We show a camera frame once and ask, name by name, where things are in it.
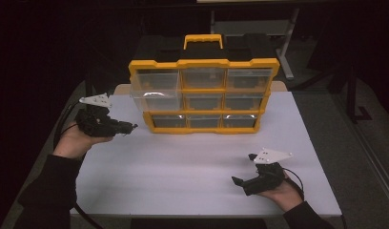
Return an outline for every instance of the hand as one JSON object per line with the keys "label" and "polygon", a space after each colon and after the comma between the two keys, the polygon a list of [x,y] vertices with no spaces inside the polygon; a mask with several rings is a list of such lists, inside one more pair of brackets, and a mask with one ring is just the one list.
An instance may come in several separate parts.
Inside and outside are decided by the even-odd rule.
{"label": "hand", "polygon": [[259,195],[271,199],[284,212],[293,209],[303,202],[297,190],[285,180],[276,189],[261,192]]}
{"label": "hand", "polygon": [[81,158],[90,148],[100,142],[111,141],[113,137],[91,137],[78,129],[75,122],[69,124],[69,129],[62,134],[60,141],[52,153],[71,159]]}

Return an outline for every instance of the floor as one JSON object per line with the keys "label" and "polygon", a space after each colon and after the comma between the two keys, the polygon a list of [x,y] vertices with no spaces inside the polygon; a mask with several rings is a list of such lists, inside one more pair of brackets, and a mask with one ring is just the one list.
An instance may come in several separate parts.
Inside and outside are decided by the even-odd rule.
{"label": "floor", "polygon": [[[275,80],[285,82],[290,88],[316,75],[318,72],[306,69],[314,46],[314,40],[292,41],[287,58],[295,79],[288,81],[280,73]],[[305,91],[293,92],[296,103],[343,212],[347,228],[389,229],[389,190],[387,185],[382,184],[385,178],[383,172],[389,176],[389,115],[381,108],[370,87],[358,81],[357,106],[364,107],[372,120],[353,124],[344,112],[345,90],[340,94],[329,94],[326,90],[330,79],[325,78]],[[85,95],[84,87],[84,83],[81,83],[75,89],[70,102]],[[25,185],[38,176],[45,155],[51,152],[51,145],[52,133]],[[21,207],[14,202],[2,228],[11,228],[20,212]],[[94,219],[106,228],[130,228],[131,222],[124,218]],[[344,228],[341,219],[328,220],[337,229]],[[266,222],[269,228],[288,228],[281,217],[266,219]],[[72,229],[79,228],[92,227],[82,218],[72,218]]]}

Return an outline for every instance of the person's right hand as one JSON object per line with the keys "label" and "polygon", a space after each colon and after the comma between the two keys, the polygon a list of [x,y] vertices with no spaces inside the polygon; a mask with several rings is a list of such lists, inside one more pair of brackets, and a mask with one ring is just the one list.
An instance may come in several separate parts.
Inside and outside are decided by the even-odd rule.
{"label": "person's right hand", "polygon": [[284,212],[293,209],[303,202],[298,191],[285,180],[276,189],[261,192],[259,195],[271,199]]}

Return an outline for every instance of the dark background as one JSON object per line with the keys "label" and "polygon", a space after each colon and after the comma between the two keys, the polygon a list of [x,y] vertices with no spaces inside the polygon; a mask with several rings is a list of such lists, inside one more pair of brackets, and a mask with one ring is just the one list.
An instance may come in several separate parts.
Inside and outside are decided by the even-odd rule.
{"label": "dark background", "polygon": [[[0,1],[0,225],[80,82],[88,76],[98,93],[128,83],[127,66],[143,34],[209,32],[207,10],[97,10],[144,2],[156,4]],[[318,39],[312,69],[353,65],[389,113],[389,2],[336,2],[303,6],[293,37]],[[225,8],[216,16],[273,19],[279,10],[290,12],[283,8]]]}

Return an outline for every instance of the person's left hand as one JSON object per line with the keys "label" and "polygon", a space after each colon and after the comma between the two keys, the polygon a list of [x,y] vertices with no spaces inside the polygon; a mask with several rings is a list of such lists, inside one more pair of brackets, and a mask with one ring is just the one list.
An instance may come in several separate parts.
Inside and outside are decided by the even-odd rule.
{"label": "person's left hand", "polygon": [[62,134],[60,141],[52,154],[71,159],[79,159],[87,153],[94,144],[111,141],[112,139],[112,136],[92,137],[85,135],[78,129],[76,123],[72,122],[69,124],[69,129]]}

